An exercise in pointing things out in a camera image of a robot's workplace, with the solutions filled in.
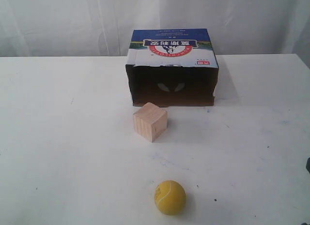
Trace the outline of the dark robot arm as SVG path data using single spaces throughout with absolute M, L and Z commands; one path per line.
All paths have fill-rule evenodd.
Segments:
M 305 168 L 310 173 L 310 158 L 307 159 Z

